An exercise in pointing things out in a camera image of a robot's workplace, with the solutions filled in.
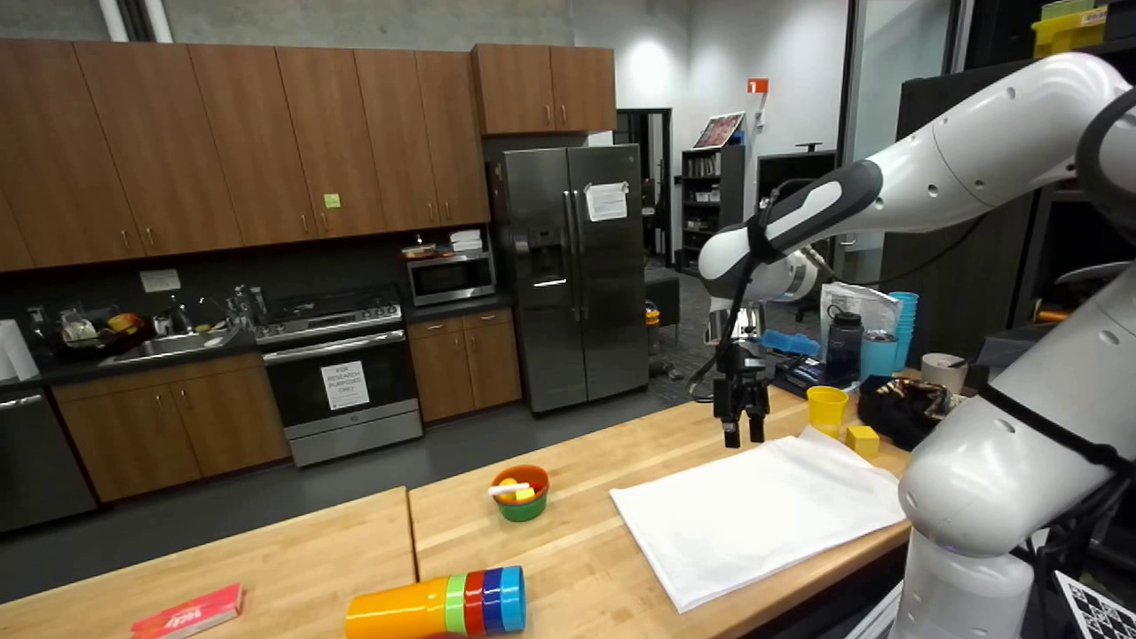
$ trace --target kitchen cabinet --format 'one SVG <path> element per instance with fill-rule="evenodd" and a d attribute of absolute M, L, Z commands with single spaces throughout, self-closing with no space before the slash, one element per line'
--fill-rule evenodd
<path fill-rule="evenodd" d="M 488 225 L 470 55 L 354 49 L 354 65 L 393 227 Z"/>
<path fill-rule="evenodd" d="M 289 457 L 255 354 L 67 384 L 54 397 L 99 500 Z"/>
<path fill-rule="evenodd" d="M 509 310 L 413 324 L 421 422 L 523 397 Z"/>
<path fill-rule="evenodd" d="M 612 130 L 612 49 L 477 46 L 487 135 Z"/>
<path fill-rule="evenodd" d="M 352 49 L 277 49 L 320 236 L 393 231 Z"/>
<path fill-rule="evenodd" d="M 71 44 L 0 44 L 0 126 L 5 271 L 142 252 Z"/>
<path fill-rule="evenodd" d="M 292 130 L 277 52 L 252 46 L 193 46 L 189 55 L 245 244 L 317 236 L 317 210 Z"/>
<path fill-rule="evenodd" d="M 73 49 L 142 231 L 137 248 L 178 257 L 242 244 L 189 49 L 133 44 Z"/>

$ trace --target kitchen sink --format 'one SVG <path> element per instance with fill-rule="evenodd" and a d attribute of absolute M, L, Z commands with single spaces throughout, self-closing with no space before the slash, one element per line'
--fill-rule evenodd
<path fill-rule="evenodd" d="M 142 341 L 137 349 L 125 352 L 125 354 L 109 354 L 99 364 L 133 364 L 133 362 L 156 362 L 156 360 L 184 360 L 184 354 L 200 354 L 200 352 L 215 352 L 227 349 L 229 335 L 220 338 L 200 338 L 200 335 L 160 335 Z"/>

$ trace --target white sheet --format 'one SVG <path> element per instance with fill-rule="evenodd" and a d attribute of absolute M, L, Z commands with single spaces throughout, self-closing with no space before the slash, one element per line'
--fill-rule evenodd
<path fill-rule="evenodd" d="M 901 522 L 898 480 L 825 438 L 612 490 L 678 614 Z"/>

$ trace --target lower cabinet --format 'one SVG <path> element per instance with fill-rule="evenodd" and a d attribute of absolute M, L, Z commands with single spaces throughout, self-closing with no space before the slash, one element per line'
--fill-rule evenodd
<path fill-rule="evenodd" d="M 523 397 L 509 310 L 413 324 L 421 422 Z"/>
<path fill-rule="evenodd" d="M 99 500 L 289 457 L 255 354 L 54 387 Z"/>

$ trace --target microwave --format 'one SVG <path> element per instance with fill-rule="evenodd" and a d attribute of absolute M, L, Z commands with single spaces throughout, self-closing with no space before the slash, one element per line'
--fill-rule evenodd
<path fill-rule="evenodd" d="M 447 252 L 404 264 L 413 306 L 447 306 L 497 293 L 497 271 L 488 252 Z"/>

